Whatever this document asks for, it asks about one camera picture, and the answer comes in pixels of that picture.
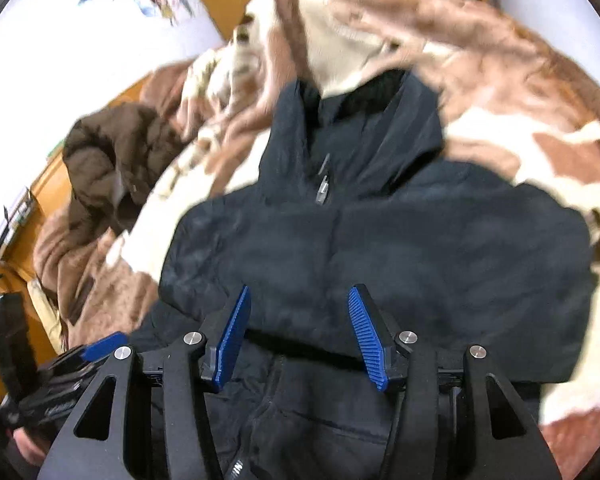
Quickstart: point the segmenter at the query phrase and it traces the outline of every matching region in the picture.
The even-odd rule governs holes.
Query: silver zipper pull
[[[315,203],[317,203],[318,205],[324,204],[324,201],[327,200],[328,193],[329,193],[329,177],[327,175],[325,175],[322,178],[320,187],[318,188],[318,194],[315,196]]]

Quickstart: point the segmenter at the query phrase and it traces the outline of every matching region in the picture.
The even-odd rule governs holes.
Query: jacket collar
[[[258,185],[270,202],[316,201],[325,177],[324,203],[389,195],[442,145],[438,96],[411,72],[329,98],[296,81],[278,99]]]

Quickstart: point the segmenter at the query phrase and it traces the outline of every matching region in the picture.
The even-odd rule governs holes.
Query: black fabric
[[[254,186],[180,221],[140,351],[190,330],[249,285],[233,380],[207,405],[221,465],[240,477],[377,475],[393,399],[364,373],[347,293],[365,283],[403,330],[458,368],[480,343],[512,381],[569,378],[594,288],[584,220],[549,195],[439,156],[437,96],[387,72],[321,99],[280,95]],[[318,186],[328,177],[323,205]]]

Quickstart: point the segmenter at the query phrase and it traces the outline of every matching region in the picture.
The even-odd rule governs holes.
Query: fuzzy blanket
[[[542,432],[563,477],[572,479],[600,444],[600,87],[486,4],[252,0],[226,48],[186,68],[158,70],[147,83],[145,97],[170,102],[166,108],[194,140],[158,181],[109,272],[155,285],[186,210],[257,180],[266,128],[287,82],[304,78],[330,96],[390,68],[412,68],[440,93],[445,156],[484,165],[513,184],[535,184],[590,225],[599,285],[587,338],[572,380],[546,386],[541,406]],[[96,279],[91,294],[99,288]],[[139,322],[137,307],[98,297],[84,303],[78,323],[84,317],[88,326],[72,345]],[[115,315],[106,312],[112,309]]]

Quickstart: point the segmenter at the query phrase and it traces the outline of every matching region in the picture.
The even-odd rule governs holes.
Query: silver screw
[[[200,332],[189,332],[184,336],[184,342],[188,345],[197,345],[200,341],[202,341]]]
[[[482,359],[483,357],[487,357],[487,351],[480,345],[473,345],[471,348],[469,348],[469,353],[476,359]]]
[[[398,337],[400,338],[400,341],[402,341],[405,345],[413,344],[418,340],[418,336],[410,330],[400,332],[400,335]]]
[[[116,359],[120,359],[122,361],[122,359],[126,359],[131,355],[131,348],[128,346],[121,346],[120,348],[116,349],[113,355]]]

